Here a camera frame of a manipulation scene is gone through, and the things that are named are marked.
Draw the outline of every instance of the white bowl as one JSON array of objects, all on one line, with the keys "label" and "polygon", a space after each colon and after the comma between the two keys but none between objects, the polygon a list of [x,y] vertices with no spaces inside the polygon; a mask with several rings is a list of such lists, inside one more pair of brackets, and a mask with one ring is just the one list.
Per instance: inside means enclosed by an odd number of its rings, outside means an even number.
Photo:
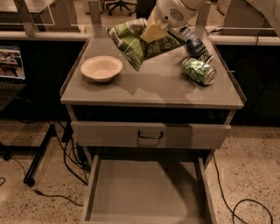
[{"label": "white bowl", "polygon": [[80,68],[86,77],[98,82],[112,80],[122,69],[122,62],[111,56],[97,56],[87,59]]}]

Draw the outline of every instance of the metal handle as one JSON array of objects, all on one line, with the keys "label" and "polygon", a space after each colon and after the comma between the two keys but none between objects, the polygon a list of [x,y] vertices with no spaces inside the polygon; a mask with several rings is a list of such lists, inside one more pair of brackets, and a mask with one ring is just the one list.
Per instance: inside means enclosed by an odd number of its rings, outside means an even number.
[{"label": "metal handle", "polygon": [[164,136],[164,132],[163,131],[160,131],[160,136],[143,136],[142,134],[141,134],[141,131],[139,130],[138,131],[138,136],[140,137],[140,138],[144,138],[144,139],[161,139],[163,136]]}]

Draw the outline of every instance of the drawer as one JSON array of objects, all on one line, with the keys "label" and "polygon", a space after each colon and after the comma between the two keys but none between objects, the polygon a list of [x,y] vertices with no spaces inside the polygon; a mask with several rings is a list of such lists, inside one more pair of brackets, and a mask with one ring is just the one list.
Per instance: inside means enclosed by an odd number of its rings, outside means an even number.
[{"label": "drawer", "polygon": [[186,162],[170,150],[153,158],[97,153],[80,223],[216,224],[200,155]]},{"label": "drawer", "polygon": [[150,122],[73,121],[81,146],[218,149],[230,126],[219,124],[169,124]]}]

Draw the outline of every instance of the green can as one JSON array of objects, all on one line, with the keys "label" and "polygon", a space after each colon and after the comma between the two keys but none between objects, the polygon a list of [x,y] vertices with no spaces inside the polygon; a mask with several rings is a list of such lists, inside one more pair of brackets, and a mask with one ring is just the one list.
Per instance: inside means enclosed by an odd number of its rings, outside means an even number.
[{"label": "green can", "polygon": [[203,86],[210,85],[216,76],[216,69],[198,59],[185,59],[181,70],[183,75]]}]

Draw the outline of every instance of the office chair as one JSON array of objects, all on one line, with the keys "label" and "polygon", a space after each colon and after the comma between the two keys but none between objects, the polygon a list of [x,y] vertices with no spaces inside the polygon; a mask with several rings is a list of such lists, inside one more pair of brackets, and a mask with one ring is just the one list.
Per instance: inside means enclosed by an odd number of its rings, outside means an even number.
[{"label": "office chair", "polygon": [[[112,11],[116,8],[116,7],[120,7],[121,10],[123,9],[123,7],[125,9],[127,9],[128,11],[130,11],[130,8],[127,5],[137,5],[136,3],[127,3],[124,2],[123,0],[118,0],[116,3],[106,3],[106,10],[108,10],[108,14],[110,16],[112,16]],[[129,16],[132,15],[132,13],[134,13],[134,11],[130,11],[129,12]]]}]

